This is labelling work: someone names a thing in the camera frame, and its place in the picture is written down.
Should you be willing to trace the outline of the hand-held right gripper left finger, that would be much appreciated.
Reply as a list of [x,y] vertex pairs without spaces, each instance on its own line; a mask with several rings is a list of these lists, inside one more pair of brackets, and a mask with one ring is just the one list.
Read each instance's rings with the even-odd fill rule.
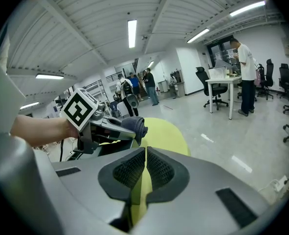
[[140,202],[145,160],[145,148],[138,147],[52,165],[67,190],[88,211],[114,227],[131,227],[131,207]]

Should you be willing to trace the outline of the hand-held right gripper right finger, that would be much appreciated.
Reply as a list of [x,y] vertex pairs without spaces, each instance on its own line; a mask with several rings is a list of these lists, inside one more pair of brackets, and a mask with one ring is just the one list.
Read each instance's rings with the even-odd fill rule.
[[252,187],[201,159],[147,148],[152,192],[134,235],[229,235],[269,207]]

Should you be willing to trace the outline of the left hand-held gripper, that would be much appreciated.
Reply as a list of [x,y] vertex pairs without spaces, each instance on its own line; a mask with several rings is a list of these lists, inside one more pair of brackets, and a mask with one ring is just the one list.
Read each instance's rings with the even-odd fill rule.
[[[79,159],[83,154],[91,155],[94,151],[96,156],[105,156],[133,148],[135,132],[122,127],[121,120],[105,115],[105,110],[105,104],[83,88],[76,89],[67,100],[62,116],[70,122],[77,138],[71,160]],[[115,141],[100,144],[103,137]]]

